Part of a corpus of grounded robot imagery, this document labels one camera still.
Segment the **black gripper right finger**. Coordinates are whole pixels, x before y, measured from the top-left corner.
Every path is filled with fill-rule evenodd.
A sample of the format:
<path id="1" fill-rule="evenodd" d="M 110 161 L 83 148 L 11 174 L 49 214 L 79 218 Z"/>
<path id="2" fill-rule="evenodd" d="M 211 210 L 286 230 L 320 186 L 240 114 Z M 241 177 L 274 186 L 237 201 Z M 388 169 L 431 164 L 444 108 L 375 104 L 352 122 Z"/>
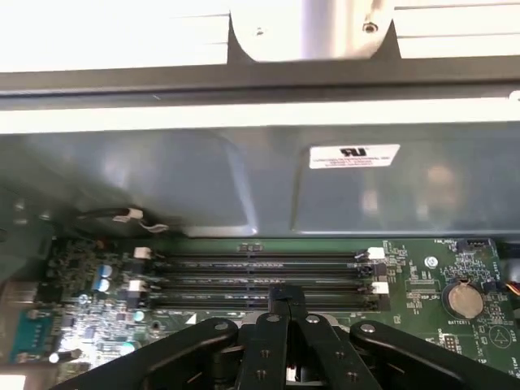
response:
<path id="1" fill-rule="evenodd" d="M 331 389 L 518 389 L 519 379 L 376 321 L 346 336 L 310 314 L 303 289 L 288 288 L 292 320 Z"/>

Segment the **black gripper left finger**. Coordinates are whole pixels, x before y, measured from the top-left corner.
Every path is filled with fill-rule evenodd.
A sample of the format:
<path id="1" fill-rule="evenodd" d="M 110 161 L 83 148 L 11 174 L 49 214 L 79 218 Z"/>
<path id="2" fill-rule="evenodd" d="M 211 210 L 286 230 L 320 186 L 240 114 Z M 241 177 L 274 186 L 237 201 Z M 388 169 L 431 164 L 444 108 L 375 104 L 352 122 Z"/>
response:
<path id="1" fill-rule="evenodd" d="M 290 288 L 255 323 L 209 318 L 58 384 L 59 389 L 283 389 Z"/>

